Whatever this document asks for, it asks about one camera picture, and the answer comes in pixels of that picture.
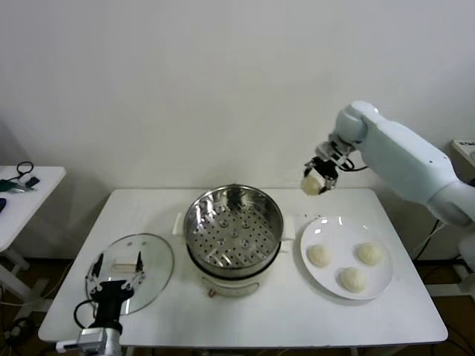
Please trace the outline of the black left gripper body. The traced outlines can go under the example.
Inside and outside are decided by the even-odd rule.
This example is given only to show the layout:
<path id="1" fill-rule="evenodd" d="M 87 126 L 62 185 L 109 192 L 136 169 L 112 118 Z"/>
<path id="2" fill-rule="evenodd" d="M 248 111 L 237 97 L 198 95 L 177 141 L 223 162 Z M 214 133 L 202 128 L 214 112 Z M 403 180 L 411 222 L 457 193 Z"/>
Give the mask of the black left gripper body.
<path id="1" fill-rule="evenodd" d="M 96 317 L 90 328 L 121 329 L 119 322 L 122 304 L 134 296 L 134 289 L 125 280 L 101 282 L 100 290 L 91 292 L 97 304 Z"/>

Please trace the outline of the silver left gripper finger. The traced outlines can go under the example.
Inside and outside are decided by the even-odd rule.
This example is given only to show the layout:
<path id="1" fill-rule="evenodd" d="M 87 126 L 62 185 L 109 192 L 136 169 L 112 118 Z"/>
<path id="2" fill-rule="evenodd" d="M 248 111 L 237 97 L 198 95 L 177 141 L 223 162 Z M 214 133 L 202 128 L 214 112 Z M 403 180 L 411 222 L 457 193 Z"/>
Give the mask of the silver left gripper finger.
<path id="1" fill-rule="evenodd" d="M 102 269 L 103 259 L 104 254 L 101 253 L 86 274 L 85 285 L 87 293 L 94 293 L 101 289 L 99 276 Z"/>
<path id="2" fill-rule="evenodd" d="M 134 269 L 134 274 L 132 277 L 127 279 L 124 285 L 124 289 L 127 291 L 133 291 L 136 287 L 141 286 L 145 279 L 144 264 L 142 259 L 142 253 L 139 252 L 137 255 L 137 261 Z"/>

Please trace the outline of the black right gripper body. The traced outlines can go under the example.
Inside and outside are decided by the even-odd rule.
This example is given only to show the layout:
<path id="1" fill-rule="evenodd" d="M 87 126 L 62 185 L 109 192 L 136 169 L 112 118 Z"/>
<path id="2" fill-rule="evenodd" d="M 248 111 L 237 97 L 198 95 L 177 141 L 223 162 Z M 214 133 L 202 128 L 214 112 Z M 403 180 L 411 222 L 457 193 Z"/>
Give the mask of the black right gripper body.
<path id="1" fill-rule="evenodd" d="M 324 179 L 337 179 L 336 164 L 331 160 L 324 161 L 319 157 L 314 157 L 313 169 Z"/>

